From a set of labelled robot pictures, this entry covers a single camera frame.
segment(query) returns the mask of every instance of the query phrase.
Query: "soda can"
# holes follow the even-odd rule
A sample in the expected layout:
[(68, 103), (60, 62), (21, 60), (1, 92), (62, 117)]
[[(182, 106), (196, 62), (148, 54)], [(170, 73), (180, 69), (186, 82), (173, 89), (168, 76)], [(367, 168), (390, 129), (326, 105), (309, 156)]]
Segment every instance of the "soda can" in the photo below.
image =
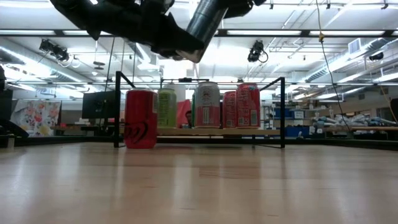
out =
[(173, 89), (163, 88), (157, 92), (159, 111), (157, 126), (159, 128), (177, 127), (177, 96)]
[(242, 83), (236, 90), (237, 128), (260, 128), (260, 90), (255, 83)]
[(126, 93), (124, 143), (129, 149), (152, 149), (157, 139), (157, 93), (146, 89)]
[(228, 91), (224, 93), (223, 127), (236, 128), (236, 91)]
[(220, 128), (220, 89), (201, 82), (195, 92), (195, 128)]

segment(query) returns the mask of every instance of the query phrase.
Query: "red soda can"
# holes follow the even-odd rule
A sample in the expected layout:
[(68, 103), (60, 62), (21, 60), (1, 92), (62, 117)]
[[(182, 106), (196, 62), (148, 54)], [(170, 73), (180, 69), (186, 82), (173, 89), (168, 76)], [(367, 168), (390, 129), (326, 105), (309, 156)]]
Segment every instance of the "red soda can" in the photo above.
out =
[(242, 83), (236, 90), (238, 128), (260, 128), (260, 90), (255, 83)]
[(228, 91), (224, 93), (223, 127), (236, 128), (236, 91)]
[(195, 91), (195, 128), (220, 128), (220, 89), (201, 82)]
[(152, 149), (157, 139), (157, 93), (135, 89), (126, 93), (124, 143), (129, 149)]

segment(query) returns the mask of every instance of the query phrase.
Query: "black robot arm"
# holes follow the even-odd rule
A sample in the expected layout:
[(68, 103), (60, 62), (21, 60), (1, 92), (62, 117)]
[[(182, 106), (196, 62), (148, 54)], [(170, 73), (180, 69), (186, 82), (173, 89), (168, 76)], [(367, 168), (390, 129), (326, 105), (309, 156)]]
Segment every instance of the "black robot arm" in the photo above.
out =
[[(199, 57), (186, 57), (199, 62), (222, 18), (243, 16), (251, 10), (253, 4), (261, 5), (266, 0), (201, 0), (197, 12), (208, 10), (211, 11), (208, 15), (211, 16), (214, 12), (221, 17), (218, 16), (215, 21), (194, 16), (187, 30), (177, 25), (171, 13), (165, 14), (175, 0), (141, 0), (141, 4), (136, 4), (135, 0), (97, 0), (97, 4), (89, 0), (50, 1), (67, 19), (86, 30), (95, 40), (98, 40), (101, 31), (105, 31), (132, 42), (149, 45), (151, 51), (164, 57), (186, 57), (200, 52)], [(206, 8), (210, 2), (212, 9)], [(197, 32), (198, 29), (209, 31)]]

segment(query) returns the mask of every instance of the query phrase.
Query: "green soda can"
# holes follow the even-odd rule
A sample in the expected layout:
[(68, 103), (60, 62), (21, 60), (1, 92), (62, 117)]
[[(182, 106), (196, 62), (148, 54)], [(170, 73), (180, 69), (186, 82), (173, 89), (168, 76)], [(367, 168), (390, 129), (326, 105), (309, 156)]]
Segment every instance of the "green soda can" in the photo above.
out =
[(192, 112), (192, 127), (194, 127), (195, 126), (195, 92), (193, 92), (193, 95), (192, 95), (191, 112)]
[(173, 89), (164, 88), (157, 92), (159, 109), (157, 126), (159, 128), (177, 127), (177, 96)]

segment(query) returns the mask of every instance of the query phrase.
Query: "person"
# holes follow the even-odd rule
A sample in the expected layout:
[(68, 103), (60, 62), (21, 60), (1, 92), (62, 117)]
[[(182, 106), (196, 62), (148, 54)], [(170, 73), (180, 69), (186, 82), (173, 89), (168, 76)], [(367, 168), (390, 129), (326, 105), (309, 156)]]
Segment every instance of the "person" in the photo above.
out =
[(192, 111), (187, 111), (185, 117), (187, 118), (189, 128), (192, 128)]

